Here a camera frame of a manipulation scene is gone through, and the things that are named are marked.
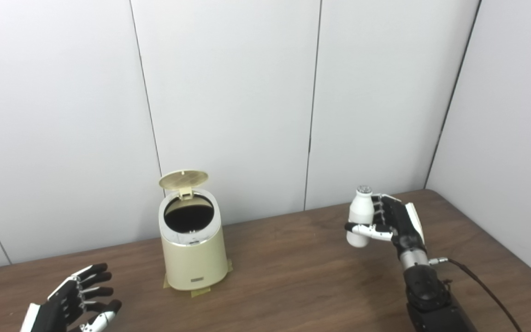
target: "small white bottle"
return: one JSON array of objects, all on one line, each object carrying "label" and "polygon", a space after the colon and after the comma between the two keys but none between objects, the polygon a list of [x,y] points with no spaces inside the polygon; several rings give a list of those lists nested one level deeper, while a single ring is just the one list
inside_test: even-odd
[{"label": "small white bottle", "polygon": [[[349,222],[370,225],[374,219],[374,203],[372,202],[372,188],[367,185],[360,185],[356,190],[356,197],[349,206]],[[348,243],[356,248],[365,247],[370,238],[347,232]]]}]

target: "robotic hand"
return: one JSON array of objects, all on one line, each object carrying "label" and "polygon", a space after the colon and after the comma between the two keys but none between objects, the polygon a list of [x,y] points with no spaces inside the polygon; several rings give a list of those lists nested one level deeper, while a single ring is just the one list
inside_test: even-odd
[{"label": "robotic hand", "polygon": [[403,204],[360,186],[345,225],[348,242],[363,247],[369,238],[391,241],[403,267],[407,311],[417,332],[476,332],[462,307],[440,281],[427,258],[421,222],[412,203]]},{"label": "robotic hand", "polygon": [[112,300],[107,305],[88,301],[96,296],[111,296],[114,293],[109,287],[91,287],[112,278],[107,269],[108,265],[101,263],[77,271],[65,279],[44,304],[31,303],[20,332],[67,332],[69,325],[88,311],[98,314],[69,332],[102,331],[122,306],[118,300]]}]

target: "trash can lid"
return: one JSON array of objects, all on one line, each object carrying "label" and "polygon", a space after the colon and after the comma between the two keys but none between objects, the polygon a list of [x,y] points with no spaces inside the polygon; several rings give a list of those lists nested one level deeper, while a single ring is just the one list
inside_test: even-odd
[{"label": "trash can lid", "polygon": [[167,190],[178,190],[179,199],[187,200],[194,197],[193,187],[198,187],[208,179],[206,172],[197,170],[179,170],[164,175],[159,185]]}]

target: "wooden table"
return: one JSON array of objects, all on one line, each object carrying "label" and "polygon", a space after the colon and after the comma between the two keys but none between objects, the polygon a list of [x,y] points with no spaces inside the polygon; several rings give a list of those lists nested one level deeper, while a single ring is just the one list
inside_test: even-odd
[{"label": "wooden table", "polygon": [[[531,269],[433,191],[397,197],[415,203],[430,256],[468,265],[530,332]],[[162,288],[159,239],[0,267],[0,332],[19,331],[29,302],[97,262],[110,265],[107,285],[124,303],[108,332],[413,332],[396,250],[378,241],[349,246],[347,217],[342,204],[226,226],[234,271],[194,298]],[[513,330],[476,282],[448,263],[436,269],[454,280],[480,332]]]}]

